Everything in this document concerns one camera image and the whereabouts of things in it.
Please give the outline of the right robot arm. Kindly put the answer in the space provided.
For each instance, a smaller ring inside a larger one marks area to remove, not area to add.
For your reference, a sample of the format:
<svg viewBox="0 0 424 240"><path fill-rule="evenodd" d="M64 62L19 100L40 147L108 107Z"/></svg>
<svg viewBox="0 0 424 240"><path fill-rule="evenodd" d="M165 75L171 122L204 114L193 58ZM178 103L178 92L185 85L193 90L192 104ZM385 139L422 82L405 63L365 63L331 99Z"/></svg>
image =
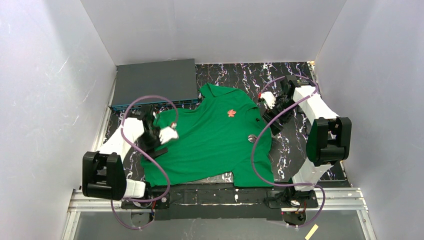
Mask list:
<svg viewBox="0 0 424 240"><path fill-rule="evenodd" d="M316 187L321 176L339 161L349 156L352 122L340 117L323 101L318 85L301 75L278 77L281 94L275 96L263 88L259 102L265 104L264 120L273 135L283 130L294 109L299 108L311 127L306 141L306 160L291 178L291 187L297 192L308 192Z"/></svg>

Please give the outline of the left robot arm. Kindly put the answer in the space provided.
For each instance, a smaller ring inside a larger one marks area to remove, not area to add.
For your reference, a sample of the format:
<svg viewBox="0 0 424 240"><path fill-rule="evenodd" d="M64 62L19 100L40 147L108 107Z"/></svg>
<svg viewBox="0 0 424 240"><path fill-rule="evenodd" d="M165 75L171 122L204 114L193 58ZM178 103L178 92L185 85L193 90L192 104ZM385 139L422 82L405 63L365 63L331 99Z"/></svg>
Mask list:
<svg viewBox="0 0 424 240"><path fill-rule="evenodd" d="M86 197L123 200L144 200L144 181L128 179L123 159L134 145L155 159L167 148L159 149L160 127L155 125L157 114L152 108L133 110L124 119L125 132L118 128L98 151L88 151L82 158L82 193Z"/></svg>

